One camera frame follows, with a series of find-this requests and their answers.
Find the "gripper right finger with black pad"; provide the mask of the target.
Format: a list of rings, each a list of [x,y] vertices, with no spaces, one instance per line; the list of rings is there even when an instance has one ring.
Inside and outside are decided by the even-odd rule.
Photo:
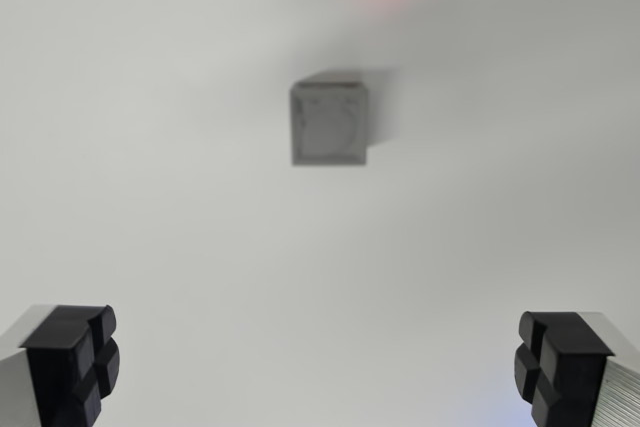
[[[541,427],[638,427],[639,349],[603,314],[522,314],[514,378]]]

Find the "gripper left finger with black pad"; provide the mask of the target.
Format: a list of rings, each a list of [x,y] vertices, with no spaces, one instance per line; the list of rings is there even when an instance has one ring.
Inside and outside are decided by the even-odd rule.
[[[119,375],[116,327],[109,305],[29,307],[1,334],[1,424],[93,426]]]

